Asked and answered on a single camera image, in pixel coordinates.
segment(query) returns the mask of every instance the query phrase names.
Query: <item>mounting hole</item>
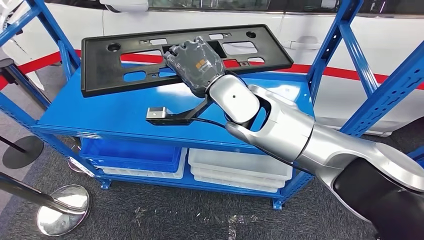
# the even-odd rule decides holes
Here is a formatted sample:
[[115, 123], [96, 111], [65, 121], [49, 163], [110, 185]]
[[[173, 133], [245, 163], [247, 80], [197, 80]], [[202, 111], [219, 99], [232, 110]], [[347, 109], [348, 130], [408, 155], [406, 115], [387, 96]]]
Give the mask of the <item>mounting hole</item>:
[[112, 43], [107, 46], [107, 50], [110, 52], [118, 52], [121, 49], [121, 45], [118, 43]]
[[248, 31], [246, 32], [246, 36], [248, 36], [251, 39], [256, 38], [256, 33], [252, 32], [252, 31]]

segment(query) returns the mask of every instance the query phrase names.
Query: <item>red stripe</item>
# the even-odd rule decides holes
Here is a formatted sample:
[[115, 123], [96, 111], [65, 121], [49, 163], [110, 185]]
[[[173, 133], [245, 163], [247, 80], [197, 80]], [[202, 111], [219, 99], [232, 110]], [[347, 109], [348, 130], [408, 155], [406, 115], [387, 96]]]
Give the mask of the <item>red stripe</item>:
[[[78, 56], [81, 56], [81, 50], [76, 50], [76, 53]], [[52, 53], [50, 55], [44, 56], [42, 58], [30, 61], [28, 63], [25, 63], [23, 65], [18, 66], [18, 68], [24, 73], [30, 73], [35, 70], [44, 68], [46, 66], [55, 64], [61, 60], [61, 55], [59, 52]], [[147, 55], [147, 54], [123, 54], [121, 57], [122, 61], [129, 61], [129, 62], [142, 62], [142, 63], [161, 63], [163, 61], [162, 56], [157, 55]], [[239, 63], [235, 60], [226, 60], [224, 61], [225, 66], [227, 68], [234, 68], [240, 66]], [[291, 68], [288, 69], [281, 69], [277, 70], [277, 72], [286, 72], [286, 73], [301, 73], [306, 74], [309, 71], [310, 65], [305, 64], [293, 64]], [[343, 79], [350, 79], [350, 80], [360, 80], [358, 73], [354, 70], [348, 70], [348, 69], [342, 69], [342, 68], [335, 68], [335, 67], [326, 67], [324, 70], [323, 75], [330, 76], [330, 77], [337, 77], [337, 78], [343, 78]], [[387, 75], [383, 74], [374, 74], [375, 79], [377, 80], [377, 83], [381, 84], [387, 79]], [[3, 76], [0, 76], [0, 90], [4, 88], [7, 85], [7, 81], [3, 78]], [[424, 83], [420, 84], [416, 89], [424, 90]]]

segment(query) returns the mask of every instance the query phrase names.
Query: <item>black cable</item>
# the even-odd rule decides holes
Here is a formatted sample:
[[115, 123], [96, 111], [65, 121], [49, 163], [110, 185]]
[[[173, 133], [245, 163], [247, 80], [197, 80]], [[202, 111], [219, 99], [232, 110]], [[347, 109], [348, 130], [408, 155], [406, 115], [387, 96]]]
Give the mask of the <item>black cable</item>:
[[226, 129], [224, 124], [221, 124], [221, 123], [219, 123], [219, 122], [212, 121], [212, 120], [209, 120], [209, 119], [198, 118], [198, 117], [192, 117], [192, 118], [190, 118], [190, 119], [191, 119], [191, 120], [194, 120], [194, 121], [198, 121], [198, 122], [203, 122], [203, 123], [213, 124], [213, 125], [216, 125], [216, 126], [218, 126], [218, 127], [223, 128], [223, 129]]
[[293, 163], [288, 162], [288, 161], [286, 161], [286, 160], [282, 159], [282, 158], [281, 158], [281, 157], [279, 157], [279, 156], [276, 156], [276, 155], [274, 155], [274, 154], [272, 154], [272, 153], [270, 153], [270, 152], [268, 152], [268, 151], [266, 151], [266, 150], [264, 150], [264, 149], [261, 149], [261, 148], [259, 148], [259, 147], [257, 147], [257, 149], [259, 149], [259, 150], [261, 150], [262, 152], [266, 153], [267, 155], [269, 155], [269, 156], [271, 156], [271, 157], [273, 157], [273, 158], [277, 159], [278, 161], [280, 161], [280, 162], [282, 162], [282, 163], [285, 163], [285, 164], [287, 164], [287, 165], [291, 166], [292, 168], [295, 168], [295, 169], [297, 169], [297, 170], [299, 170], [299, 171], [302, 171], [302, 172], [305, 172], [305, 173], [307, 173], [307, 174], [310, 174], [310, 175], [314, 176], [314, 174], [313, 174], [312, 172], [310, 172], [310, 171], [308, 171], [308, 170], [306, 170], [306, 169], [304, 169], [304, 168], [302, 168], [302, 167], [298, 167], [298, 166], [294, 165]]
[[[198, 117], [193, 117], [193, 118], [190, 118], [190, 119], [191, 119], [191, 120], [194, 120], [194, 121], [198, 121], [198, 122], [203, 122], [203, 123], [213, 124], [213, 125], [215, 125], [215, 126], [218, 126], [218, 127], [223, 128], [223, 129], [225, 129], [225, 128], [226, 128], [226, 127], [225, 127], [225, 125], [223, 125], [223, 124], [221, 124], [221, 123], [219, 123], [219, 122], [216, 122], [216, 121], [209, 120], [209, 119], [198, 118]], [[289, 162], [289, 161], [286, 161], [286, 160], [282, 159], [281, 157], [278, 157], [278, 156], [276, 156], [276, 155], [274, 155], [274, 154], [272, 154], [272, 153], [270, 153], [270, 152], [268, 152], [268, 151], [266, 151], [266, 150], [264, 150], [264, 149], [261, 149], [261, 148], [259, 148], [259, 147], [257, 147], [257, 148], [258, 148], [259, 150], [261, 150], [262, 152], [266, 153], [267, 155], [269, 155], [269, 156], [271, 156], [271, 157], [273, 157], [273, 158], [277, 159], [278, 161], [280, 161], [280, 162], [282, 162], [282, 163], [285, 163], [285, 164], [287, 164], [287, 165], [291, 166], [292, 168], [295, 168], [295, 169], [297, 169], [297, 170], [299, 170], [299, 171], [302, 171], [302, 172], [305, 172], [305, 173], [307, 173], [307, 174], [310, 174], [310, 175], [314, 176], [314, 174], [313, 174], [312, 172], [310, 172], [310, 171], [308, 171], [308, 170], [306, 170], [306, 169], [304, 169], [304, 168], [302, 168], [302, 167], [298, 167], [298, 166], [294, 165], [293, 163], [291, 163], [291, 162]]]

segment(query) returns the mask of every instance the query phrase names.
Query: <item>white car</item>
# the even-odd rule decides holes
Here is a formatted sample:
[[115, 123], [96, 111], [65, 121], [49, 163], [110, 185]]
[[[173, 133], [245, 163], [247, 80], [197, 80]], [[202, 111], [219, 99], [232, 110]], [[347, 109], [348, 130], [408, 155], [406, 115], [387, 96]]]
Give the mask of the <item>white car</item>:
[[[382, 83], [424, 40], [424, 1], [364, 2], [351, 28], [377, 81]], [[338, 0], [46, 0], [46, 5], [77, 50], [86, 37], [266, 24], [294, 60], [287, 71], [306, 73], [333, 22]], [[22, 0], [10, 0], [3, 7], [3, 29], [29, 9]], [[18, 65], [58, 51], [38, 19], [2, 49]], [[43, 89], [35, 73], [28, 76]], [[322, 76], [314, 106], [316, 120], [338, 129], [365, 99], [342, 41]], [[423, 103], [421, 84], [367, 133], [390, 135], [423, 117]]]

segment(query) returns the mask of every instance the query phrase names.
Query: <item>floor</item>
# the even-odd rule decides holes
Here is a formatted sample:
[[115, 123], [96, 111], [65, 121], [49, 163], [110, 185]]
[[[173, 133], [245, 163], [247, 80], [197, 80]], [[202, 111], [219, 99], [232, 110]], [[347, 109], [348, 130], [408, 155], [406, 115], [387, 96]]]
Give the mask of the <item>floor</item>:
[[[52, 99], [65, 83], [61, 69], [52, 66], [39, 74], [40, 79], [46, 80], [47, 96]], [[42, 113], [16, 86], [10, 85], [2, 92], [34, 118]], [[0, 120], [0, 135], [11, 141], [30, 134], [3, 114]], [[423, 126], [424, 119], [420, 119], [390, 137], [365, 138], [410, 152], [424, 145]], [[72, 144], [67, 138], [62, 140]], [[0, 157], [5, 149], [0, 145]], [[125, 182], [114, 182], [110, 190], [101, 190], [94, 179], [72, 172], [66, 159], [49, 146], [34, 164], [9, 170], [0, 163], [0, 172], [46, 193], [69, 184], [89, 190], [89, 217], [80, 227], [57, 239], [371, 240], [375, 233], [370, 224], [348, 212], [316, 180], [291, 198], [282, 211], [274, 211], [270, 200], [260, 197]], [[2, 192], [0, 239], [51, 239], [35, 225], [38, 208]]]

